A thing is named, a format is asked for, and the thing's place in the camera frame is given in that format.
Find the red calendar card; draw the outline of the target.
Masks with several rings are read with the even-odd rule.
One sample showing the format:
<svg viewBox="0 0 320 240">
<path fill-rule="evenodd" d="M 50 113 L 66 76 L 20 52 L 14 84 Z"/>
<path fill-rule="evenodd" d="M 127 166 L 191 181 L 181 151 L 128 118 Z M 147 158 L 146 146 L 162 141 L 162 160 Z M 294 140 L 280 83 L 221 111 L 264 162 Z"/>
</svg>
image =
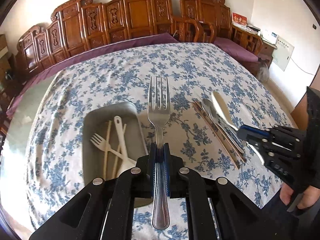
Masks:
<svg viewBox="0 0 320 240">
<path fill-rule="evenodd" d="M 236 12 L 232 12 L 232 25 L 238 28 L 246 29 L 247 17 L 240 15 Z"/>
</svg>

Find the wooden side table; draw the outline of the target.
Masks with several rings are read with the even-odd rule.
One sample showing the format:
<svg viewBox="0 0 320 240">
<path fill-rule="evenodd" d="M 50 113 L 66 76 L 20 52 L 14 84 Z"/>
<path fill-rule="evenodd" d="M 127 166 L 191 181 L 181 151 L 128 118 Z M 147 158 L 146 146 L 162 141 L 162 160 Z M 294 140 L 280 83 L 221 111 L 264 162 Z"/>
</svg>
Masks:
<svg viewBox="0 0 320 240">
<path fill-rule="evenodd" d="M 272 54 L 275 50 L 277 50 L 276 45 L 271 44 L 270 42 L 263 40 L 263 46 L 258 54 L 258 57 L 265 61 L 268 68 L 270 67 L 270 65 L 273 61 Z"/>
</svg>

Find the blue floral tablecloth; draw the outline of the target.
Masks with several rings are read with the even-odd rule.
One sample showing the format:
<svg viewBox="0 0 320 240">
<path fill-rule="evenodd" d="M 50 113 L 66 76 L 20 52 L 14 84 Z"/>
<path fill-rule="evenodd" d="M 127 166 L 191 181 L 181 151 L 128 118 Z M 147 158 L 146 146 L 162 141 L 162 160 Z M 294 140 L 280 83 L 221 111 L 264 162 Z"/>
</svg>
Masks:
<svg viewBox="0 0 320 240">
<path fill-rule="evenodd" d="M 27 199 L 38 229 L 85 185 L 82 137 L 85 116 L 119 102 L 135 105 L 147 145 L 155 140 L 146 115 L 150 77 L 167 77 L 171 118 L 164 139 L 173 154 L 202 176 L 227 177 L 258 207 L 265 206 L 281 182 L 244 147 L 246 162 L 232 162 L 205 121 L 195 100 L 218 92 L 232 122 L 258 128 L 291 126 L 276 99 L 241 64 L 214 45 L 172 43 L 98 56 L 60 71 L 37 110 L 27 146 Z"/>
</svg>

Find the cream plastic chopstick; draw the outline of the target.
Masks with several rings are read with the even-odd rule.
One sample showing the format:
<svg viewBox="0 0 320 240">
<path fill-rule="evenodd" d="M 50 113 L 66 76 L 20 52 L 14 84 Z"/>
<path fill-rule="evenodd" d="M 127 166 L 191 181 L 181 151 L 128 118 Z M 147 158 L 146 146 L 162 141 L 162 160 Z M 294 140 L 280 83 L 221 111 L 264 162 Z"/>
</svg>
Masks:
<svg viewBox="0 0 320 240">
<path fill-rule="evenodd" d="M 120 152 L 121 154 L 123 154 L 125 157 L 127 157 L 127 151 L 126 151 L 126 146 L 125 146 L 125 139 L 124 139 L 124 130 L 123 130 L 123 126 L 120 120 L 116 120 L 114 121 L 116 130 L 117 130 L 117 135 L 118 135 L 118 148 L 117 151 Z M 117 170 L 118 170 L 118 160 L 120 158 L 119 157 L 115 157 L 115 161 L 114 161 L 114 166 L 113 166 L 113 170 L 112 170 L 112 177 L 116 178 L 117 176 Z"/>
<path fill-rule="evenodd" d="M 112 121 L 108 122 L 106 139 L 105 139 L 105 154 L 104 154 L 104 167 L 103 167 L 103 178 L 107 180 L 107 159 L 108 159 L 108 150 L 110 148 L 110 132 L 111 132 Z"/>
</svg>

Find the white wall panel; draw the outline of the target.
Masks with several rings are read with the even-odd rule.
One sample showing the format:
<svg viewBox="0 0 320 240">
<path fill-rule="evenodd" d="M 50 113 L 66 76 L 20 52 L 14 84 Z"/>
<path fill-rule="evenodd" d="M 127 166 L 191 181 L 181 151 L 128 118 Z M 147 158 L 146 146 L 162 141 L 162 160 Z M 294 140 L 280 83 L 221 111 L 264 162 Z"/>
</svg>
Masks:
<svg viewBox="0 0 320 240">
<path fill-rule="evenodd" d="M 285 71 L 291 55 L 293 53 L 294 46 L 287 42 L 282 37 L 278 36 L 276 42 L 276 49 L 272 53 L 273 63 L 276 64 L 282 71 Z"/>
</svg>

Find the stainless steel fork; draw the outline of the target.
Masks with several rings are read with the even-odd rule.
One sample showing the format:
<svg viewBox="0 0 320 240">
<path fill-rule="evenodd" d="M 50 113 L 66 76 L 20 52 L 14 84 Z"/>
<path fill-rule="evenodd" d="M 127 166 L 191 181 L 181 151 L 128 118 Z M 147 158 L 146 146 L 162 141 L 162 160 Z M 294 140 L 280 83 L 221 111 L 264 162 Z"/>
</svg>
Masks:
<svg viewBox="0 0 320 240">
<path fill-rule="evenodd" d="M 155 129 L 155 161 L 153 165 L 152 226 L 164 230 L 170 224 L 168 208 L 168 178 L 164 155 L 164 128 L 170 120 L 170 89 L 168 78 L 151 77 L 148 91 L 148 120 Z"/>
</svg>

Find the grey rectangular utensil tray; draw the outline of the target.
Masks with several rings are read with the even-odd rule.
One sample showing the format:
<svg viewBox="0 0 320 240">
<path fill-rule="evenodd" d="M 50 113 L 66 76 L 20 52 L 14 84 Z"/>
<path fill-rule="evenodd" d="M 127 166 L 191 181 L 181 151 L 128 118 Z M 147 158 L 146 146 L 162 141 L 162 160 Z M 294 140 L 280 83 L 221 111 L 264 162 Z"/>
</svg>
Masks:
<svg viewBox="0 0 320 240">
<path fill-rule="evenodd" d="M 120 116 L 123 123 L 125 144 L 127 155 L 132 160 L 148 154 L 138 112 L 135 105 L 131 102 L 121 102 L 113 105 L 101 107 L 89 112 L 84 120 L 82 136 L 82 166 L 84 172 L 84 182 L 88 184 L 94 178 L 103 178 L 104 151 L 99 150 L 91 142 L 90 138 L 94 133 L 99 134 L 106 139 L 108 122 L 112 121 L 110 140 L 111 148 L 117 151 L 118 135 L 114 124 L 114 117 Z M 112 170 L 115 161 L 115 155 L 108 152 L 107 159 L 107 180 L 114 179 Z M 118 170 L 121 165 L 121 159 L 118 160 Z"/>
</svg>

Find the stainless steel spoon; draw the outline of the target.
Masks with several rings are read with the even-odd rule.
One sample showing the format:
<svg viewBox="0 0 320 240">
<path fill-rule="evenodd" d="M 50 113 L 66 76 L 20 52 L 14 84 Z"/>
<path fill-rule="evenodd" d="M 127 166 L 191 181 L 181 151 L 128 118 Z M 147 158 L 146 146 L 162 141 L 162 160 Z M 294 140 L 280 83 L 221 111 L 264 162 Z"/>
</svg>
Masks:
<svg viewBox="0 0 320 240">
<path fill-rule="evenodd" d="M 239 153 L 244 154 L 244 150 L 240 147 L 240 141 L 238 139 L 235 140 L 235 133 L 228 128 L 228 126 L 223 122 L 223 120 L 218 116 L 216 110 L 214 109 L 213 103 L 207 99 L 202 99 L 203 107 L 208 110 L 210 118 L 223 129 L 224 133 L 229 137 L 230 141 L 236 147 Z"/>
</svg>

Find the brown wooden chopstick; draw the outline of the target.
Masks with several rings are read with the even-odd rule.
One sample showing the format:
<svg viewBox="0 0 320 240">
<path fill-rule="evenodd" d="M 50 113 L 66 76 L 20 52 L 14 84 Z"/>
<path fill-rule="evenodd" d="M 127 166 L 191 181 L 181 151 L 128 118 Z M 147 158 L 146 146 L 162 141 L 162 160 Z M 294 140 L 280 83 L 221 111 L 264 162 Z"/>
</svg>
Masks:
<svg viewBox="0 0 320 240">
<path fill-rule="evenodd" d="M 235 154 L 243 163 L 246 162 L 246 159 L 244 158 L 244 154 L 241 154 L 238 152 L 238 150 L 236 149 L 236 147 L 233 145 L 233 143 L 230 141 L 229 137 L 227 137 L 227 135 L 224 133 L 223 129 L 221 129 L 221 127 L 219 125 L 217 125 L 215 122 L 213 122 L 216 127 L 218 128 L 219 132 L 222 133 L 222 135 L 227 139 L 227 142 L 232 146 L 233 150 L 231 150 L 231 152 L 233 154 Z"/>
<path fill-rule="evenodd" d="M 200 107 L 200 104 L 196 101 L 193 101 L 192 103 L 193 108 L 195 111 L 201 116 L 201 118 L 205 121 L 205 123 L 208 125 L 212 133 L 216 136 L 217 140 L 219 141 L 220 145 L 223 147 L 227 155 L 230 157 L 231 162 L 234 164 L 236 169 L 238 170 L 240 165 L 238 164 L 237 160 L 233 158 L 233 155 L 231 153 L 231 150 L 233 150 L 232 146 L 227 142 L 227 139 L 222 135 L 221 132 L 219 132 L 216 125 L 210 121 L 208 118 L 208 115 L 204 112 L 204 110 Z"/>
</svg>

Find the purple seat cushion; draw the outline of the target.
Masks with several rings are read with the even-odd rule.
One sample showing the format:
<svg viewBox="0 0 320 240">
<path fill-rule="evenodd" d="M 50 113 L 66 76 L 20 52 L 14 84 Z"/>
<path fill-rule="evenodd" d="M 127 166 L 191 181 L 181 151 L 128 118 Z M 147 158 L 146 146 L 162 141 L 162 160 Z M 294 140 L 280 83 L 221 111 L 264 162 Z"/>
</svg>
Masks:
<svg viewBox="0 0 320 240">
<path fill-rule="evenodd" d="M 242 48 L 230 39 L 217 37 L 214 44 L 239 63 L 258 62 L 258 57 L 256 55 L 247 51 L 245 48 Z"/>
</svg>

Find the white ceramic spoon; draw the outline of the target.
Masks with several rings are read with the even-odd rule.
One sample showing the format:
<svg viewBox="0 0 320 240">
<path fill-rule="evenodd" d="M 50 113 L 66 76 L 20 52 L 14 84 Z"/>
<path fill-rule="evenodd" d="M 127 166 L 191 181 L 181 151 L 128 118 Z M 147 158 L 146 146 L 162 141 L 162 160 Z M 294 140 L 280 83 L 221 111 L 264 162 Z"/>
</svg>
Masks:
<svg viewBox="0 0 320 240">
<path fill-rule="evenodd" d="M 231 143 L 232 148 L 234 148 L 238 156 L 240 156 L 239 155 L 240 153 L 244 154 L 244 151 L 240 147 L 240 144 L 244 146 L 248 146 L 258 156 L 259 160 L 261 161 L 261 164 L 264 165 L 265 162 L 261 154 L 258 152 L 258 150 L 253 145 L 250 145 L 247 142 L 237 137 L 236 133 L 238 131 L 238 128 L 235 126 L 235 124 L 233 124 L 233 121 L 229 113 L 229 109 L 225 101 L 223 100 L 222 96 L 218 92 L 213 91 L 211 93 L 211 97 L 212 97 L 212 103 L 213 103 L 214 109 L 216 110 L 216 113 L 217 113 L 219 124 L 225 130 L 225 134 L 229 142 Z"/>
</svg>

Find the purple sofa cushion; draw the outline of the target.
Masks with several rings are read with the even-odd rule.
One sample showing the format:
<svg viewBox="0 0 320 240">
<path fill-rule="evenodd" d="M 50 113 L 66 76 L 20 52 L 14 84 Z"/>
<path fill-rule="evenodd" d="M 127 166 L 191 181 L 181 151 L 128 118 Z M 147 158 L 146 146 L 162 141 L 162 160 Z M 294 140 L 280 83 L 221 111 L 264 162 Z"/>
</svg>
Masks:
<svg viewBox="0 0 320 240">
<path fill-rule="evenodd" d="M 177 43 L 178 41 L 172 37 L 169 33 L 163 33 L 158 35 L 152 35 L 152 36 L 146 36 L 146 37 L 140 37 L 140 38 L 134 38 L 131 40 L 126 41 L 120 41 L 117 43 L 105 45 L 99 48 L 94 48 L 92 50 L 80 53 L 78 55 L 75 55 L 73 57 L 70 57 L 66 60 L 63 60 L 60 63 L 57 63 L 48 69 L 40 72 L 40 74 L 35 75 L 31 79 L 27 81 L 25 86 L 23 87 L 22 91 L 16 96 L 6 111 L 7 117 L 11 118 L 14 113 L 16 112 L 16 109 L 18 105 L 20 104 L 23 94 L 31 87 L 35 86 L 36 84 L 40 83 L 41 81 L 48 79 L 51 76 L 55 76 L 59 71 L 72 66 L 74 64 L 80 63 L 82 61 L 86 61 L 89 59 L 92 59 L 97 56 L 113 53 L 115 51 L 130 49 L 130 48 L 136 48 L 136 47 L 142 47 L 142 46 L 149 46 L 154 44 L 167 44 L 167 43 Z"/>
</svg>

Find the carved wooden long sofa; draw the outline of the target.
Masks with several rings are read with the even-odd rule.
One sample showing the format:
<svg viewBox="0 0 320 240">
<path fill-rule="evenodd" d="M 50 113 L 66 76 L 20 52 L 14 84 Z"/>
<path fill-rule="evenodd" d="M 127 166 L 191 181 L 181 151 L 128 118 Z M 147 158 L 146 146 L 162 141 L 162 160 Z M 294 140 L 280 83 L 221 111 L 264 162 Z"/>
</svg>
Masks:
<svg viewBox="0 0 320 240">
<path fill-rule="evenodd" d="M 48 27 L 32 26 L 17 42 L 15 74 L 21 82 L 70 57 L 108 44 L 169 33 L 180 42 L 208 42 L 216 27 L 175 16 L 171 0 L 69 0 Z"/>
</svg>

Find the white plastic spoon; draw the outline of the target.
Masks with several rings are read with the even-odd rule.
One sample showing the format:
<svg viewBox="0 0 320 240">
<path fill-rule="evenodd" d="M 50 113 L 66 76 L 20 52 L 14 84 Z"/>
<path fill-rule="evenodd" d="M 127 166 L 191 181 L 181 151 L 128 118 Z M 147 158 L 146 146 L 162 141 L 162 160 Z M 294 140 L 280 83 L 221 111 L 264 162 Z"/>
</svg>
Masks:
<svg viewBox="0 0 320 240">
<path fill-rule="evenodd" d="M 124 137 L 124 130 L 123 130 L 123 123 L 120 116 L 114 117 L 114 124 L 116 127 L 119 145 L 120 145 L 120 151 L 119 151 L 119 158 L 121 159 L 121 165 L 119 168 L 119 171 L 117 173 L 117 176 L 119 176 L 124 171 L 131 169 L 135 167 L 136 161 L 132 160 L 127 155 L 127 149 L 125 144 L 125 137 Z"/>
</svg>

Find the cream plastic fork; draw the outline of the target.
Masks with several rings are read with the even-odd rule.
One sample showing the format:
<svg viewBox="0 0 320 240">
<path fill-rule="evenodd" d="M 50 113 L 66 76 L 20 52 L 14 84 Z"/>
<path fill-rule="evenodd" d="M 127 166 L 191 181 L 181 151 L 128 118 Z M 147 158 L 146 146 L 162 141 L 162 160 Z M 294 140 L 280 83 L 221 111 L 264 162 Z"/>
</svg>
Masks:
<svg viewBox="0 0 320 240">
<path fill-rule="evenodd" d="M 100 136 L 99 134 L 97 133 L 94 133 L 92 135 L 92 137 L 90 138 L 90 142 L 95 146 L 97 147 L 99 150 L 101 151 L 107 151 L 107 152 L 111 152 L 113 153 L 115 156 L 119 157 L 120 159 L 124 160 L 124 161 L 127 161 L 133 165 L 136 165 L 136 161 L 128 158 L 128 157 L 125 157 L 123 154 L 121 154 L 120 152 L 118 151 L 115 151 L 114 149 L 111 148 L 111 145 L 106 142 L 106 140 Z"/>
</svg>

